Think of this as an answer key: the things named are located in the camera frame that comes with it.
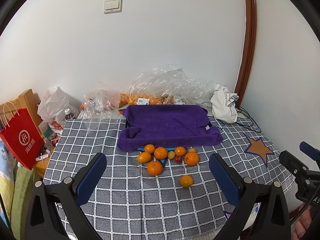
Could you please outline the lone orange front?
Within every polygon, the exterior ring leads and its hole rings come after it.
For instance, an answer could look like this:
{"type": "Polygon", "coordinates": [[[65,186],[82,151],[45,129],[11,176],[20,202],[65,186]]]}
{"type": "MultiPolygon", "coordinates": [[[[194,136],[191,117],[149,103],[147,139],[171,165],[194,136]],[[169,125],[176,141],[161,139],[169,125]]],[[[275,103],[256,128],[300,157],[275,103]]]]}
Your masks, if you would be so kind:
{"type": "Polygon", "coordinates": [[[180,185],[182,187],[190,187],[193,185],[193,178],[190,175],[183,175],[180,178],[180,185]]]}

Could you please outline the large orange with stem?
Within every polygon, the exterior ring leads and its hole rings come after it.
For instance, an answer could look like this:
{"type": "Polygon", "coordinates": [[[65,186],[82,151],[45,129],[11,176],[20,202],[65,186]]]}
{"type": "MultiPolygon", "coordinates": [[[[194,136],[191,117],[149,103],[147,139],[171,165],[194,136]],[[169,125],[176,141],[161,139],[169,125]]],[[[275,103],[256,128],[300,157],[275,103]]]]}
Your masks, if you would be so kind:
{"type": "Polygon", "coordinates": [[[188,166],[195,166],[199,162],[199,155],[196,152],[188,152],[184,156],[184,163],[188,166]]]}

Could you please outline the small orange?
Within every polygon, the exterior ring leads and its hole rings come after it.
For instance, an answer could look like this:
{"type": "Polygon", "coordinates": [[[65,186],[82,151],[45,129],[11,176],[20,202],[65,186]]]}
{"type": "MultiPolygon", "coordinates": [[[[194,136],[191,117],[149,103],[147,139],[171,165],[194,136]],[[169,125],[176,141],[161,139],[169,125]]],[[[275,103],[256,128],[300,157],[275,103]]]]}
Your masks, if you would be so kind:
{"type": "Polygon", "coordinates": [[[150,154],[154,154],[154,151],[155,151],[155,146],[153,144],[147,144],[145,147],[144,147],[144,151],[145,152],[148,152],[150,154]]]}

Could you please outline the orange tangerine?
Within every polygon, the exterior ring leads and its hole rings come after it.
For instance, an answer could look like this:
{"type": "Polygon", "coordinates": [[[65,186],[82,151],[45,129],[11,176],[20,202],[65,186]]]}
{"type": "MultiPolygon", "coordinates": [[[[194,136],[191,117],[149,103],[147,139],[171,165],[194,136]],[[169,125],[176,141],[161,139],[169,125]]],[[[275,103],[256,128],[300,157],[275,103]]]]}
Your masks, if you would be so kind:
{"type": "Polygon", "coordinates": [[[148,163],[151,160],[151,154],[149,152],[142,152],[136,159],[139,163],[148,163]]]}

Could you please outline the green yellow cushion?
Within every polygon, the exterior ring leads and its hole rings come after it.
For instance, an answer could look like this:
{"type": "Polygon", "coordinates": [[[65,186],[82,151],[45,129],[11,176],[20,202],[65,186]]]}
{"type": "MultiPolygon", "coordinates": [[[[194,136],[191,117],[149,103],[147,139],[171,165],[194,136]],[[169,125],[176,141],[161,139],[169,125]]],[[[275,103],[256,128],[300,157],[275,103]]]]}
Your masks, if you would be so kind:
{"type": "Polygon", "coordinates": [[[1,176],[1,197],[7,212],[9,225],[16,239],[24,239],[28,205],[35,182],[41,177],[35,170],[15,167],[13,180],[1,176]]]}

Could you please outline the grey checked tablecloth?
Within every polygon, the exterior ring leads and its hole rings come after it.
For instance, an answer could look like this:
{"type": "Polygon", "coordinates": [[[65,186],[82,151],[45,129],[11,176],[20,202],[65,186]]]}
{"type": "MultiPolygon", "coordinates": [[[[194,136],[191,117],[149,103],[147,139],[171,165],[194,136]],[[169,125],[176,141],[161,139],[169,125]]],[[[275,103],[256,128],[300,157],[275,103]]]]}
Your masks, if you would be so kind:
{"type": "Polygon", "coordinates": [[[88,131],[84,120],[65,124],[48,163],[44,182],[55,184],[74,176],[92,157],[101,152],[107,167],[83,212],[103,239],[186,239],[214,236],[224,226],[233,207],[209,170],[212,154],[221,155],[242,177],[259,184],[278,181],[287,191],[293,177],[279,162],[274,144],[249,119],[225,124],[211,118],[223,141],[216,146],[197,148],[195,166],[165,163],[159,176],[149,175],[137,161],[137,152],[117,147],[125,120],[102,121],[88,131]],[[182,187],[180,178],[190,175],[193,185],[182,187]]]}

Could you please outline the small red apple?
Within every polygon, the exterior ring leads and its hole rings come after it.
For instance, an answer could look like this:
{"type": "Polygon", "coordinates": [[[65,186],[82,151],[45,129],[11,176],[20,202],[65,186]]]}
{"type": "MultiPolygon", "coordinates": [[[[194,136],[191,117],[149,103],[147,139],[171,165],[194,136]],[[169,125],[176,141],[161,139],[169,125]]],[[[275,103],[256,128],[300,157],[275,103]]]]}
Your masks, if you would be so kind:
{"type": "Polygon", "coordinates": [[[182,163],[182,161],[183,161],[182,156],[176,155],[176,156],[174,157],[174,162],[175,162],[175,163],[180,164],[180,163],[182,163]]]}

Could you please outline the small yellow green fruit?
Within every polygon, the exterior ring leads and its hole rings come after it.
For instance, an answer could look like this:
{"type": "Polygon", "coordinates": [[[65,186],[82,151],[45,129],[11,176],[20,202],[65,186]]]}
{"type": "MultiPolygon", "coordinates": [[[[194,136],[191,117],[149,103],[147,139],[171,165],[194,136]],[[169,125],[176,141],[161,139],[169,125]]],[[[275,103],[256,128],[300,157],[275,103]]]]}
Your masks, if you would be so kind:
{"type": "Polygon", "coordinates": [[[169,151],[168,152],[168,159],[172,160],[175,158],[175,152],[174,151],[169,151]]]}

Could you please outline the white crumpled cloth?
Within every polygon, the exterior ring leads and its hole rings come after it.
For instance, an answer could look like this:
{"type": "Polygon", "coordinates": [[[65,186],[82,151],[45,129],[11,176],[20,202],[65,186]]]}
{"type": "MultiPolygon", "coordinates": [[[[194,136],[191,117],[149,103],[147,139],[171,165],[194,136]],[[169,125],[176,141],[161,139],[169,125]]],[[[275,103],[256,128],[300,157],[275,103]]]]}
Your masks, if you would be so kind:
{"type": "Polygon", "coordinates": [[[231,93],[227,87],[216,84],[210,100],[213,116],[227,124],[236,123],[238,114],[235,103],[238,98],[239,96],[236,93],[231,93]]]}

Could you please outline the red paper shopping bag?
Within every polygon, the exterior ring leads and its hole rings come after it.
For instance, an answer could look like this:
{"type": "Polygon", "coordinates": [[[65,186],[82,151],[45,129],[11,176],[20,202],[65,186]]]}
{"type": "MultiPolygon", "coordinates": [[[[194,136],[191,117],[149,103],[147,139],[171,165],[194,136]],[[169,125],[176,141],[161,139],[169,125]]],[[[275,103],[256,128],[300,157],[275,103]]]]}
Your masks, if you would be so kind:
{"type": "Polygon", "coordinates": [[[37,126],[26,108],[15,109],[8,119],[1,114],[1,140],[23,167],[32,170],[44,147],[37,126]]]}

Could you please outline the plastic drink bottle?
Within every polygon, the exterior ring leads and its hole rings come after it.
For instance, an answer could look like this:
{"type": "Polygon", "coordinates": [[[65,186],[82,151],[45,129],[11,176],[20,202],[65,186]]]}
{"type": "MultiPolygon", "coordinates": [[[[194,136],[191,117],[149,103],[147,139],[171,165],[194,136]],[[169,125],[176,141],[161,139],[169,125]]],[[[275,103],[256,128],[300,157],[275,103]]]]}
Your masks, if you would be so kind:
{"type": "Polygon", "coordinates": [[[74,113],[69,108],[65,109],[65,120],[67,121],[73,119],[75,119],[74,113]]]}

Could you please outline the small clear plastic bag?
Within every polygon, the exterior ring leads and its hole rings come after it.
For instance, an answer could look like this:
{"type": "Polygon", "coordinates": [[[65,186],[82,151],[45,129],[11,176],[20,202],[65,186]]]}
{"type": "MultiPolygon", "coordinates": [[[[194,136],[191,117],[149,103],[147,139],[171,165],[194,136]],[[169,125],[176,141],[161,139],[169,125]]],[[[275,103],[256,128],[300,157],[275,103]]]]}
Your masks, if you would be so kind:
{"type": "Polygon", "coordinates": [[[98,89],[84,96],[79,118],[84,120],[88,131],[98,129],[102,121],[122,118],[119,113],[120,92],[112,89],[98,89]]]}

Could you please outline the large clear plastic bag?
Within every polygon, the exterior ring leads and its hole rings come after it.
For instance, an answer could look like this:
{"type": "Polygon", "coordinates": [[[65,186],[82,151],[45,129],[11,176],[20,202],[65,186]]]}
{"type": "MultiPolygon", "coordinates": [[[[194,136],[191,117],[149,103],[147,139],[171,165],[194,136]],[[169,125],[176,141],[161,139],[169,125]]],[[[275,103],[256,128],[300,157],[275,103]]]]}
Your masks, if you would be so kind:
{"type": "Polygon", "coordinates": [[[210,109],[215,83],[187,77],[176,64],[165,64],[140,74],[127,89],[130,96],[159,99],[163,104],[182,103],[210,109]]]}

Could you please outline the bag of oranges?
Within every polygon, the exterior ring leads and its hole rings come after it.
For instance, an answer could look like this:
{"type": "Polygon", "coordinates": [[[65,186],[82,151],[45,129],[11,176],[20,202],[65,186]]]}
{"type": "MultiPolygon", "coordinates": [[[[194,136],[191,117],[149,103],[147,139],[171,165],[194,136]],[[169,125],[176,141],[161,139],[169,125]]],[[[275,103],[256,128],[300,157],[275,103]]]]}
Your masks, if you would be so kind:
{"type": "Polygon", "coordinates": [[[159,98],[148,94],[127,94],[120,95],[119,107],[125,105],[161,105],[162,102],[159,98]]]}

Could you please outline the white wall light switch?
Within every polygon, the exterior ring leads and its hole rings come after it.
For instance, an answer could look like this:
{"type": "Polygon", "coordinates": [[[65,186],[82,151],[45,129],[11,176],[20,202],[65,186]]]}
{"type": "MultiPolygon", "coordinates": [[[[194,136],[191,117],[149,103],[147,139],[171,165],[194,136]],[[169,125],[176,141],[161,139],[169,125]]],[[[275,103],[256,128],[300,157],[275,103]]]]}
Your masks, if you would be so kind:
{"type": "Polygon", "coordinates": [[[104,14],[118,13],[122,11],[123,0],[105,0],[104,14]]]}

